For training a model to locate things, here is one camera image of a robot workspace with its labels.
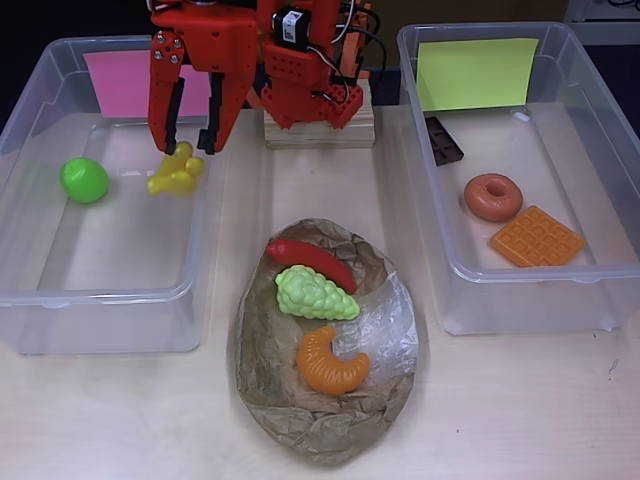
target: yellow toy banana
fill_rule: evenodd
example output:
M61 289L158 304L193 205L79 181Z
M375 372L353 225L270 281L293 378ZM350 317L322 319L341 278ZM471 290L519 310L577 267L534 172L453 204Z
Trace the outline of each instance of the yellow toy banana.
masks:
M204 161L193 157L193 147L188 142L179 142L173 155L165 155L160 168L147 182L151 195L169 193L189 195L197 187L196 179L204 172Z

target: plastic storage container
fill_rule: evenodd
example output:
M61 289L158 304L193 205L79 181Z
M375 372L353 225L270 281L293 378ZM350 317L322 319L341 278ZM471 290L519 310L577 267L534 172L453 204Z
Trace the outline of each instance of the plastic storage container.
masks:
M0 337L18 352L185 351L200 342L194 288L206 270L198 267L208 266L204 206L211 194L215 208L215 185L151 197L147 176L162 154L144 119L100 115L83 59L148 47L148 37L53 43L2 132ZM182 125L181 139L196 138L196 125ZM95 204L77 204L60 187L61 165L77 156L111 177ZM222 177L207 163L209 178Z
M465 152L436 167L415 87L421 42L540 40L527 104L435 112ZM444 328L453 334L612 329L640 307L640 143L573 32L555 23L408 26L398 35L403 83L428 183L420 195ZM475 175L499 172L586 239L562 267L517 268L488 247L499 225L461 200Z

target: toy waffle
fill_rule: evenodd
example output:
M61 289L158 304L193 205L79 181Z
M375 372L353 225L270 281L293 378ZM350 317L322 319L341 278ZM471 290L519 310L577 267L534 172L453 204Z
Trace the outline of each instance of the toy waffle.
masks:
M584 239L531 206L496 233L489 244L518 267L561 266L584 248Z

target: crumpled paper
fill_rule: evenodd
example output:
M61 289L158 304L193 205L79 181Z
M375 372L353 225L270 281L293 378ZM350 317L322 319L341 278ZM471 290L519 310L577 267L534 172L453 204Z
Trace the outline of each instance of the crumpled paper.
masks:
M238 392L253 418L276 442L308 460L339 464L378 440L409 397L418 359L413 305L391 262L333 222L302 220L271 241L277 238L313 243L344 261L358 283L355 297L361 314L344 322L283 314L274 282L283 267L263 254L236 319ZM303 335L326 324L337 330L332 347L338 357L366 352L371 358L364 383L338 397L309 388L296 368Z

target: red toy pepper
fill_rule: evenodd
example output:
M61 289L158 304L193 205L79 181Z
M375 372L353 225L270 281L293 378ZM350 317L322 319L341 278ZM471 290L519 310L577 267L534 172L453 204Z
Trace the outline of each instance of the red toy pepper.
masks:
M305 265L313 268L349 294L358 289L353 274L342 261L311 243L281 238L271 242L266 251L281 265Z

